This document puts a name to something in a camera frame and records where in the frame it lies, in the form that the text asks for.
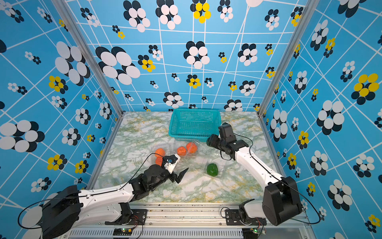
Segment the orange fruit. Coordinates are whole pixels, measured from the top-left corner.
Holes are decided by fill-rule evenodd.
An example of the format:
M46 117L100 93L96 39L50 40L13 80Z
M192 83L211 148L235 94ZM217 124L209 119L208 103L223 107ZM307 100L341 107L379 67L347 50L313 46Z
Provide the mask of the orange fruit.
M194 154L198 151L198 146L194 142L189 142L186 145L186 149L187 149L189 154Z
M187 149L184 146L180 146L177 148L177 154L179 156L186 156L188 153Z
M156 149L155 151L155 157L159 158L159 157L163 157L166 155L166 151L163 149L163 148L158 148Z
M163 163L163 157L157 157L155 159L155 164L162 166L162 163Z

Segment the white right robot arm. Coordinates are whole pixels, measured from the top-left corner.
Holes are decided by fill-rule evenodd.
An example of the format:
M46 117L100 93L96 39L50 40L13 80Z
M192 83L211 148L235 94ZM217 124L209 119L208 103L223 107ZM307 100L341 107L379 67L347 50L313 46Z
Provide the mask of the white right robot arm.
M278 226L299 215L302 204L295 180L283 177L267 166L252 152L249 144L236 138L230 124L223 123L218 130L218 135L213 134L208 138L207 145L229 155L263 187L262 203L252 199L239 205L241 223L250 225L255 218L266 218L271 224Z

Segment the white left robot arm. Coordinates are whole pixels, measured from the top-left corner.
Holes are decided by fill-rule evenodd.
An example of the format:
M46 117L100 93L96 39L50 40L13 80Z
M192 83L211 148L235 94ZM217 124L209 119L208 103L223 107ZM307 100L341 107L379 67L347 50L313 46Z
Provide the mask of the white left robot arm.
M167 180L180 183L187 170L174 171L180 161L177 154L164 156L161 164L153 164L128 182L97 190L78 190L70 186L42 207L42 237L54 239L73 227L104 222L122 225L132 217L130 202L147 197Z

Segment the teal plastic basket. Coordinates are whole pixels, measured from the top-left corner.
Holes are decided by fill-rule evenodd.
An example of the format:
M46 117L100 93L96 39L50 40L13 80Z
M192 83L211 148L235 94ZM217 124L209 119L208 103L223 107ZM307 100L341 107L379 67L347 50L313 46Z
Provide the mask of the teal plastic basket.
M218 110L175 109L170 120L169 136L176 140L206 142L212 134L219 134L220 125Z

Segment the green circuit board left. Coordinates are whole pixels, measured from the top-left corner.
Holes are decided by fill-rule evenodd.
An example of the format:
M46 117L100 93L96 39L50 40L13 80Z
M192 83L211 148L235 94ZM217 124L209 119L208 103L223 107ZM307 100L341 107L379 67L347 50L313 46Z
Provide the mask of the green circuit board left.
M115 228L113 231L114 237L129 237L132 235L132 228Z

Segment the green circuit board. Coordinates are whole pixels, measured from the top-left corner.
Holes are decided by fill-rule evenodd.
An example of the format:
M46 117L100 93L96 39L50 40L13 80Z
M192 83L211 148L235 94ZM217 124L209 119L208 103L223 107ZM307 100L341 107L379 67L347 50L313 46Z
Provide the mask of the green circuit board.
M129 237L132 235L132 228L115 228L113 231L114 237Z
M258 239L259 231L257 229L242 229L243 239Z

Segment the green circuit board right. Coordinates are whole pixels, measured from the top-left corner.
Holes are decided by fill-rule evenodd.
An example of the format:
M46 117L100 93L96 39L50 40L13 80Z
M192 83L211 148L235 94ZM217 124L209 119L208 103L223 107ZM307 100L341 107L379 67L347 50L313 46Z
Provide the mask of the green circuit board right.
M259 231L257 229L242 229L243 239L258 239Z

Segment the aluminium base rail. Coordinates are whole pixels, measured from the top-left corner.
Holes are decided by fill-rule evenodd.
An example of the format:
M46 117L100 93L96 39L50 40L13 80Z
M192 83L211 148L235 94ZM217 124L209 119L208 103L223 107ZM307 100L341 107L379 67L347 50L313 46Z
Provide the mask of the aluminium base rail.
M61 236L63 239L243 239L242 229L257 229L259 239L314 239L311 226L302 223L305 215L274 226L269 221L250 226L236 221L227 224L227 211L237 209L234 204L218 203L136 203L132 209L145 209L138 226L111 226L98 222L79 226ZM129 237L114 237L115 228L132 228Z

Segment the aluminium corner post left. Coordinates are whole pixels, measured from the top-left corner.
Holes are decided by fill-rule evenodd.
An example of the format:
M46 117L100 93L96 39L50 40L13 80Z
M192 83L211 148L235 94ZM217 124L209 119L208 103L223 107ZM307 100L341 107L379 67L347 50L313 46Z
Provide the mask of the aluminium corner post left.
M123 115L123 110L120 104L118 103L116 97L111 92L110 86L105 76L103 75L101 69L99 68L97 61L93 57L91 49L87 45L84 35L81 33L78 25L76 24L73 14L70 13L69 7L65 3L65 1L52 1L52 3L55 6L58 14L62 17L64 23L68 26L71 36L73 37L79 49L81 50L83 56L85 57L85 60L88 62L95 79L98 81L100 87L104 91L105 95L108 97L111 105L116 110L118 116L121 117Z

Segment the aluminium corner post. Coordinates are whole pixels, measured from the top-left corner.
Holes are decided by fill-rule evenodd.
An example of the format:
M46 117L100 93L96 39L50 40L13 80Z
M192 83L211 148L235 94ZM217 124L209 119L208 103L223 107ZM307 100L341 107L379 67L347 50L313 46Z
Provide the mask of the aluminium corner post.
M111 92L110 86L105 76L103 75L101 69L99 68L97 61L93 57L91 49L87 45L84 35L81 33L78 25L76 24L73 14L70 13L69 7L65 3L65 1L52 1L52 3L55 6L58 14L62 17L64 23L68 26L71 36L73 37L79 49L81 50L83 56L85 57L85 60L88 62L95 79L98 81L100 87L104 91L105 95L108 97L111 105L116 110L118 116L121 117L123 115L123 110L120 104L118 103L116 97Z
M312 15L313 15L319 2L320 2L320 0L307 1L306 6L304 7L302 19L298 23L297 27L295 28L295 30L291 36L291 39L290 39L290 41L289 41L289 43L288 43L288 45L287 45L287 47L283 53L283 56L281 58L279 65L277 67L276 74L275 74L273 80L271 81L271 83L267 89L267 92L265 94L265 97L261 103L261 107L259 109L259 117L261 117L262 114L266 111L267 106L273 97L274 90L277 87L277 85L279 84L280 80L282 79L283 73L285 72L286 67L288 66L288 64L291 60L292 53L294 52L296 46L298 45L299 41L301 40L302 35L304 34L304 32L306 30L308 24L310 23Z

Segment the aluminium corner post right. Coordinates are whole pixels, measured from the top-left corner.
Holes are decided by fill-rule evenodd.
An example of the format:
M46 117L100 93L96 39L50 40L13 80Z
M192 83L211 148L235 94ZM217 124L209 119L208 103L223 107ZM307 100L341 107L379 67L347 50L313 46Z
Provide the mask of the aluminium corner post right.
M298 23L297 27L295 28L295 30L291 36L291 39L290 39L290 41L289 41L289 43L288 43L288 45L287 45L287 47L283 53L283 56L281 58L279 65L277 67L276 74L275 74L273 80L271 81L271 83L267 89L267 92L265 94L265 97L261 103L261 107L259 109L259 117L261 117L262 114L266 111L267 106L273 97L274 90L277 87L277 85L279 84L280 80L282 79L283 73L285 72L286 67L288 66L288 64L291 60L292 53L294 52L296 46L298 45L299 41L301 40L302 35L304 34L304 32L306 30L308 24L310 23L312 15L313 15L319 2L320 2L320 0L307 1L306 6L304 7L302 19Z

